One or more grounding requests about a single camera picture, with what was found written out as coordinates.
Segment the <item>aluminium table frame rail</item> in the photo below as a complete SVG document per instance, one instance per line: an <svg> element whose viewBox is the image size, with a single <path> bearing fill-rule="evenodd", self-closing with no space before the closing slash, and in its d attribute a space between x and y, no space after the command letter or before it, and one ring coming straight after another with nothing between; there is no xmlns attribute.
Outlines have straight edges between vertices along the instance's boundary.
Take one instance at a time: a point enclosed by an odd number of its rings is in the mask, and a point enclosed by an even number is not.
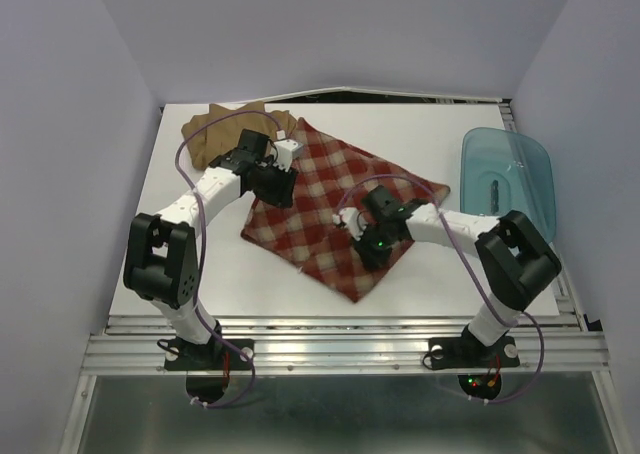
<svg viewBox="0 0 640 454"><path fill-rule="evenodd" d="M421 358L457 335L480 299L449 249L419 244L364 300L352 303L240 238L251 205L225 208L208 237L203 303L230 338L256 347L258 380L243 402L190 404L184 375L164 368L171 335L155 309L123 286L90 338L65 453L629 453L610 355L586 327L566 277L513 332L520 366L485 406L454 372Z"/></svg>

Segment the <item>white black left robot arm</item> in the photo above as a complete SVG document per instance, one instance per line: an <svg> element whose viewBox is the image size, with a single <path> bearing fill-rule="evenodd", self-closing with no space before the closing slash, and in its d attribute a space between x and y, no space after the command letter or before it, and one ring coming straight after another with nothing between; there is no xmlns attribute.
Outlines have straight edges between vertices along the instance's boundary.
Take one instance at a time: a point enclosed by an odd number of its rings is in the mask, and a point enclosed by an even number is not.
<svg viewBox="0 0 640 454"><path fill-rule="evenodd" d="M139 213L132 220L123 282L174 329L174 338L158 343L167 369L213 369L231 351L219 322L199 299L206 228L247 192L273 207L292 207L293 162L302 150L295 140L274 141L245 129L237 146L217 156L185 194L155 214Z"/></svg>

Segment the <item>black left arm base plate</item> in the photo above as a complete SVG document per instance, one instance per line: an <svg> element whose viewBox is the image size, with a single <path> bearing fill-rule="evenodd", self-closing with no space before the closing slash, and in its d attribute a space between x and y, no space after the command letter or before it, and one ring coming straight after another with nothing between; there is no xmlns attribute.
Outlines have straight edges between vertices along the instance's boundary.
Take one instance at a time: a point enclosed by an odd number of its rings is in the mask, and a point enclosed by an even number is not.
<svg viewBox="0 0 640 454"><path fill-rule="evenodd" d="M250 370L246 360L214 338L198 345L174 337L159 339L156 345L164 352L164 369L170 372Z"/></svg>

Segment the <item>red plaid skirt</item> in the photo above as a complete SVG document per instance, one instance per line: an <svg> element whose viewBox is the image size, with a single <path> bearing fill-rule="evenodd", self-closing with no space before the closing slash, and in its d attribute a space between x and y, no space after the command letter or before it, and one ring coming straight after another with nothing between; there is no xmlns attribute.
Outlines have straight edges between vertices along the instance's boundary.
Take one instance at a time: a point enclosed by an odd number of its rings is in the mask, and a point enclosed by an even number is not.
<svg viewBox="0 0 640 454"><path fill-rule="evenodd" d="M241 237L285 261L325 287L357 303L389 272L367 271L352 247L347 231L333 223L344 194L366 180L345 203L363 210L367 190L382 185L403 202L428 199L441 202L450 187L410 171L345 141L325 134L305 119L297 120L289 137L305 146L294 162L298 170L293 206L278 209L256 200Z"/></svg>

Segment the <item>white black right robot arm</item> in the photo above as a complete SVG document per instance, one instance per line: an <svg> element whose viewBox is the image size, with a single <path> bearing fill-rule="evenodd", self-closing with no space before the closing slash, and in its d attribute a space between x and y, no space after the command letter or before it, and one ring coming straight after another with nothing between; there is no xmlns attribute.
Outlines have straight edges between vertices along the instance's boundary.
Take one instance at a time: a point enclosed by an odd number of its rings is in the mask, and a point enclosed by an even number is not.
<svg viewBox="0 0 640 454"><path fill-rule="evenodd" d="M403 202L378 186L362 200L371 219L354 207L334 217L350 234L352 245L368 271L389 263L403 241L453 249L463 266L479 260L484 275L473 275L482 306L457 337L432 338L423 357L431 370L482 367L493 359L518 365L504 349L509 330L532 302L561 273L562 265L532 221L512 210L502 217L479 216L440 208L426 199Z"/></svg>

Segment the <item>tan brown skirt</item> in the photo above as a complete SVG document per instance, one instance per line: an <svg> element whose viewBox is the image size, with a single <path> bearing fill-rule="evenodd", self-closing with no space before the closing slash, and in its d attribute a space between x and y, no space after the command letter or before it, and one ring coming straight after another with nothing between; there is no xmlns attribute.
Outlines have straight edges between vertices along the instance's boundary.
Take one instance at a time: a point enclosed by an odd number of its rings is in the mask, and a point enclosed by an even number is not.
<svg viewBox="0 0 640 454"><path fill-rule="evenodd" d="M290 134L297 119L288 110L267 111L264 102L251 102L237 109L210 104L206 114L194 115L181 128L184 139L198 134L188 143L192 167L203 171L217 156L237 146L244 129L268 135L277 140L277 132Z"/></svg>

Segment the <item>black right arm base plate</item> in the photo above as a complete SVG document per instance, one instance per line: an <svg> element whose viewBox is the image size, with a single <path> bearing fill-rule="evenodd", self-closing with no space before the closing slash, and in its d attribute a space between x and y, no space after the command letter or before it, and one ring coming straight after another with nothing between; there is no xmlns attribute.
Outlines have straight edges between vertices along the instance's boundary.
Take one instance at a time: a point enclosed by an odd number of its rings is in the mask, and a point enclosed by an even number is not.
<svg viewBox="0 0 640 454"><path fill-rule="evenodd" d="M429 370L482 369L498 361L500 367L520 366L515 340L503 336L487 347L473 337L435 337L428 340L422 365Z"/></svg>

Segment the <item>teal plastic basket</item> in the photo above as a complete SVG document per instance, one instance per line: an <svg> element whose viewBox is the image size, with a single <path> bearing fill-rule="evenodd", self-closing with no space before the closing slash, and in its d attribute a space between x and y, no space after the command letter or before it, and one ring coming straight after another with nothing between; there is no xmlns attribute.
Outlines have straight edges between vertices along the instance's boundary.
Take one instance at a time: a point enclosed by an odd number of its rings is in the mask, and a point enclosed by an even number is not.
<svg viewBox="0 0 640 454"><path fill-rule="evenodd" d="M504 216L524 213L547 243L556 235L556 197L551 161L536 140L479 127L463 138L460 211Z"/></svg>

